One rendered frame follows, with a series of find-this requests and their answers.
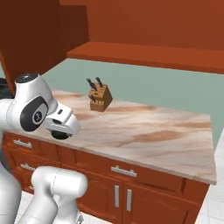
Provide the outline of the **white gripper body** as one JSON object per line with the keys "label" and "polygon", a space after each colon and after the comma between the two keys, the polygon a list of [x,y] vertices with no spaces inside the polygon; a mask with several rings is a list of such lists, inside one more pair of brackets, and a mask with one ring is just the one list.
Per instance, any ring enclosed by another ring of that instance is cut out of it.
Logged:
{"label": "white gripper body", "polygon": [[74,114],[48,115],[44,121],[44,126],[48,130],[64,132],[69,136],[77,135],[81,129],[81,125]]}

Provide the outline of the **red-brown tall cabinet panel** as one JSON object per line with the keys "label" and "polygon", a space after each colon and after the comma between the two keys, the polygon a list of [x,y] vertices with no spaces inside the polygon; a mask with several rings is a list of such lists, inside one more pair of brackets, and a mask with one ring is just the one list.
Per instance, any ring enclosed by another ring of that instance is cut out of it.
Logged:
{"label": "red-brown tall cabinet panel", "polygon": [[19,75],[43,74],[87,41],[82,0],[0,0],[0,60],[11,89]]}

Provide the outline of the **wooden knife block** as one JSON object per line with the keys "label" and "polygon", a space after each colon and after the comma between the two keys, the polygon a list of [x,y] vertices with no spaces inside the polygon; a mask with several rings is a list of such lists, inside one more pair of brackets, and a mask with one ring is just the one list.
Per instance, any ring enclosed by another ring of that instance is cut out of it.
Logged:
{"label": "wooden knife block", "polygon": [[96,102],[90,100],[90,109],[94,111],[104,112],[109,104],[112,102],[113,97],[109,91],[107,85],[100,87],[99,84],[95,84],[97,91],[93,88],[90,88],[88,95],[93,95],[96,99]]}

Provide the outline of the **red-brown cupboard door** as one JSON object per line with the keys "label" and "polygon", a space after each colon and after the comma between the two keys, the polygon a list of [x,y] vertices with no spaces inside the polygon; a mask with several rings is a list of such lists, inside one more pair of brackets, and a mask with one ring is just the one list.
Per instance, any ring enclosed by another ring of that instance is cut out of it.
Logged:
{"label": "red-brown cupboard door", "polygon": [[[113,224],[122,224],[122,182],[90,171],[80,172],[88,182],[86,193],[77,199],[80,210]],[[115,186],[119,186],[119,207],[115,207]]]}
{"label": "red-brown cupboard door", "polygon": [[[126,210],[132,190],[131,211]],[[194,203],[141,186],[123,185],[123,224],[194,224],[200,207]]]}

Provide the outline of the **wide red-brown drawer front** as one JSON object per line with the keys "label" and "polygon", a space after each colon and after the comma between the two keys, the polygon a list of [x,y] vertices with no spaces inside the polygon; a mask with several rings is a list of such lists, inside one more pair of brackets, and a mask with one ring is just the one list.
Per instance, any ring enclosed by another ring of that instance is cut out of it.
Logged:
{"label": "wide red-brown drawer front", "polygon": [[[135,164],[125,163],[108,157],[95,155],[92,153],[77,150],[75,152],[76,165],[92,172],[106,173],[112,177],[130,179],[143,185],[158,187],[174,193],[181,193],[183,189],[183,179],[161,171],[154,171]],[[137,173],[136,178],[122,175],[110,170],[111,166],[119,166],[124,170],[134,170]]]}

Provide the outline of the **red-brown wall cabinet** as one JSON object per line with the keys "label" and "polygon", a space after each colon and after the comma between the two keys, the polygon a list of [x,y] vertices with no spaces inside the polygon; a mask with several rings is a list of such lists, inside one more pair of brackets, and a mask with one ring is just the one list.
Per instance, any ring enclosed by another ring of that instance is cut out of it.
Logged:
{"label": "red-brown wall cabinet", "polygon": [[72,59],[224,74],[224,0],[59,0],[87,13]]}

